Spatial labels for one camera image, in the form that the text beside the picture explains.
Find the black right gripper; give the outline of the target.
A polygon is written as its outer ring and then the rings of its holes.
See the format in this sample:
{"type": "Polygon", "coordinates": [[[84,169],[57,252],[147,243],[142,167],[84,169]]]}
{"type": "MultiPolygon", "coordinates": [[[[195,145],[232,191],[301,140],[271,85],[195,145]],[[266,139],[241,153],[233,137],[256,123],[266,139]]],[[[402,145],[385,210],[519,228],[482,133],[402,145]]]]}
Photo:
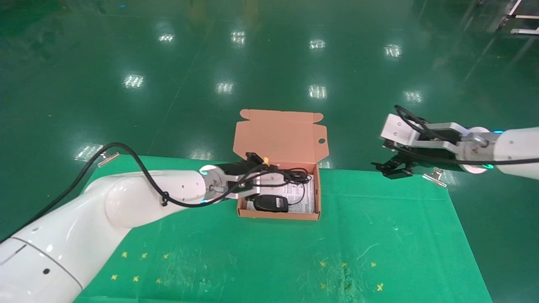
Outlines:
{"type": "Polygon", "coordinates": [[[411,167],[400,168],[400,164],[423,167],[458,167],[456,155],[450,150],[437,148],[423,148],[413,146],[399,146],[396,142],[383,142],[384,148],[394,149],[397,154],[385,163],[371,162],[375,170],[385,171],[385,177],[390,180],[399,180],[414,175],[411,167]]]}

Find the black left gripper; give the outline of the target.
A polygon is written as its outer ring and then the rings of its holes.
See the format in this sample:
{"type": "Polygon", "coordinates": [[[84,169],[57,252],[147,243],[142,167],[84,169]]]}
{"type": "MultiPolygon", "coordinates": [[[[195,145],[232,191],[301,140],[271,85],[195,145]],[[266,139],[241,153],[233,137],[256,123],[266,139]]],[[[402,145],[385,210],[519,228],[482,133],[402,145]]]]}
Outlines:
{"type": "Polygon", "coordinates": [[[245,162],[223,163],[219,164],[219,168],[225,175],[244,175],[251,169],[265,169],[268,164],[256,153],[246,153],[245,162]]]}

